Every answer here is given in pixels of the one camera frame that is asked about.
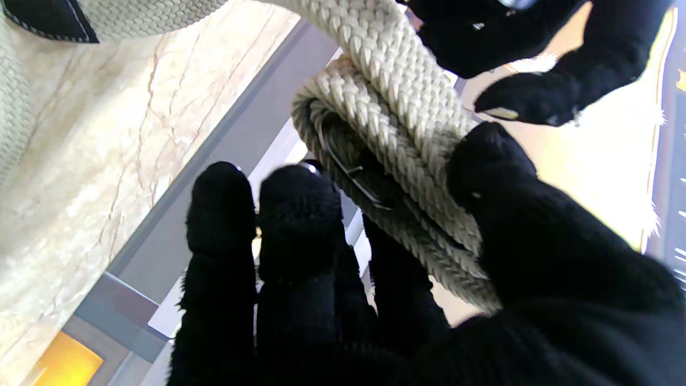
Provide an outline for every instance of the orange light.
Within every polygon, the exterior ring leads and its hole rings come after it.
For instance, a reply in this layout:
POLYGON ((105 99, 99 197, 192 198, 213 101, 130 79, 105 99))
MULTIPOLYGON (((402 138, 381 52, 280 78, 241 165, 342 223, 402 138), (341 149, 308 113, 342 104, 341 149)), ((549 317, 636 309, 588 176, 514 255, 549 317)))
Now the orange light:
POLYGON ((59 332, 36 363, 31 386, 88 386, 102 358, 69 335, 59 332))

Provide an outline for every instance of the braided rope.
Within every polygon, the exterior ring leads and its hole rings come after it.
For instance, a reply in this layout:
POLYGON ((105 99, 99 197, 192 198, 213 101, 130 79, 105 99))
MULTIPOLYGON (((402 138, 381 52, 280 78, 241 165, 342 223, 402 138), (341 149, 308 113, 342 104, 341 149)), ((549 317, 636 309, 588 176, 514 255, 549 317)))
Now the braided rope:
POLYGON ((9 26, 0 23, 0 188, 19 163, 32 133, 29 87, 10 42, 9 26))
POLYGON ((227 0, 79 0, 100 41, 120 41, 180 30, 227 0))
POLYGON ((477 225, 446 187, 448 158, 474 123, 397 5, 392 0, 264 1, 305 17, 345 53, 294 98, 293 123, 308 149, 365 214, 443 286, 484 310, 497 309, 497 296, 476 264, 477 225), (396 181, 405 205, 391 211, 375 207, 337 167, 320 143, 332 116, 345 127, 329 134, 339 159, 355 166, 369 149, 396 181))

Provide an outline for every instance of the rope coil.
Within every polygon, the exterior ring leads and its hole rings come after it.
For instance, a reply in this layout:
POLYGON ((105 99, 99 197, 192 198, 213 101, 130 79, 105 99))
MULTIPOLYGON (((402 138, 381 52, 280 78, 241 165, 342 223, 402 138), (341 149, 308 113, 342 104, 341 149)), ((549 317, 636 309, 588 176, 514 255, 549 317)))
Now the rope coil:
POLYGON ((300 14, 344 52, 293 100, 293 123, 308 149, 443 286, 483 310, 497 309, 476 262, 476 222, 446 186, 449 157, 475 123, 396 3, 265 2, 300 14), (366 155, 383 170, 365 162, 366 155))

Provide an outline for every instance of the marble wall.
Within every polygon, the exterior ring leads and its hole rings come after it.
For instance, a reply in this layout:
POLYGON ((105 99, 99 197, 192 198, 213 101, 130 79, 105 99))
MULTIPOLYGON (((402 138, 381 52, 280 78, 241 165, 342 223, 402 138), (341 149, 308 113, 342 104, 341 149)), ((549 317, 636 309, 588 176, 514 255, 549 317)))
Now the marble wall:
POLYGON ((231 0, 120 43, 12 26, 37 116, 0 193, 0 385, 18 385, 299 16, 231 0))

